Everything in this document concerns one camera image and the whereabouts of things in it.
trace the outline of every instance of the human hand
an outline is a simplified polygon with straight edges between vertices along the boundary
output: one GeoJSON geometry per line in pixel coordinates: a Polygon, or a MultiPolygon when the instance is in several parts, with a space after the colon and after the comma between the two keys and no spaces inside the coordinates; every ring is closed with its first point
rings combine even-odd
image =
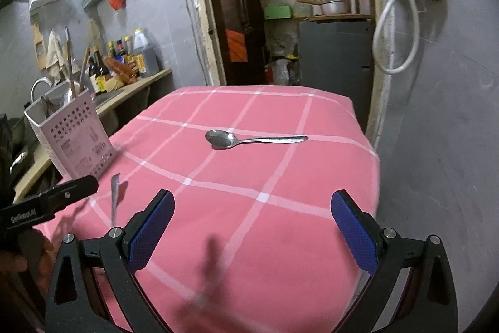
{"type": "MultiPolygon", "coordinates": [[[[52,273],[52,261],[48,252],[54,250],[54,246],[45,236],[42,236],[42,239],[42,255],[38,263],[39,276],[36,280],[36,284],[39,289],[47,292],[52,273]]],[[[0,272],[23,272],[26,271],[27,268],[27,261],[21,254],[0,251],[0,272]]]]}

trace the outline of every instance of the metal screw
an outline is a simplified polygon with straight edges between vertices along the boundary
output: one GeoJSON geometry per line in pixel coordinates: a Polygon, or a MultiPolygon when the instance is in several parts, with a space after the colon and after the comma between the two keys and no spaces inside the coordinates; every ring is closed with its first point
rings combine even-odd
{"type": "Polygon", "coordinates": [[[112,228],[109,231],[109,237],[116,238],[121,235],[121,228],[112,228]]]}
{"type": "Polygon", "coordinates": [[[430,236],[430,242],[432,242],[433,244],[440,244],[440,237],[430,236]]]}
{"type": "Polygon", "coordinates": [[[388,238],[394,238],[397,235],[397,232],[392,228],[386,228],[383,230],[383,234],[388,238]]]}
{"type": "Polygon", "coordinates": [[[62,239],[63,242],[65,243],[71,243],[74,240],[74,235],[73,233],[68,233],[64,238],[62,239]]]}

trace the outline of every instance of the bottle label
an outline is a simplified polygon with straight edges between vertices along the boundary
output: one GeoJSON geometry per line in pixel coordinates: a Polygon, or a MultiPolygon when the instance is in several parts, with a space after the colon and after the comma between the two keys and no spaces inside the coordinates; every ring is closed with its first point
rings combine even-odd
{"type": "Polygon", "coordinates": [[[145,74],[147,72],[146,65],[144,64],[144,57],[142,54],[137,55],[137,65],[139,66],[139,72],[145,74]]]}
{"type": "Polygon", "coordinates": [[[90,77],[90,81],[92,83],[92,88],[94,89],[94,92],[95,93],[100,92],[99,86],[97,84],[97,78],[96,78],[95,74],[90,77]]]}
{"type": "Polygon", "coordinates": [[[106,92],[106,77],[100,75],[95,78],[95,81],[97,83],[97,87],[99,88],[99,92],[106,92]]]}

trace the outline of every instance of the gray cabinet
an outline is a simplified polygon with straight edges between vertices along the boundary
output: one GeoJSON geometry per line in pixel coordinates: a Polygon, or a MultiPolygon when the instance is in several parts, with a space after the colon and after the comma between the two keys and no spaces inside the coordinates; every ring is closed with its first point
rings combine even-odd
{"type": "Polygon", "coordinates": [[[349,97],[364,131],[371,103],[372,36],[366,19],[299,26],[301,85],[349,97]]]}

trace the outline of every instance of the spoon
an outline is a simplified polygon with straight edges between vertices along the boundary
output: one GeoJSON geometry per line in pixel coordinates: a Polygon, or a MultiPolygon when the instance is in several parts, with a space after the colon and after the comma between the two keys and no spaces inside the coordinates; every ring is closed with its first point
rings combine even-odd
{"type": "Polygon", "coordinates": [[[239,140],[234,133],[224,130],[209,130],[205,134],[206,140],[216,149],[231,149],[238,144],[243,143],[281,143],[291,144],[304,142],[308,136],[289,136],[289,137],[259,137],[257,139],[239,140]]]}

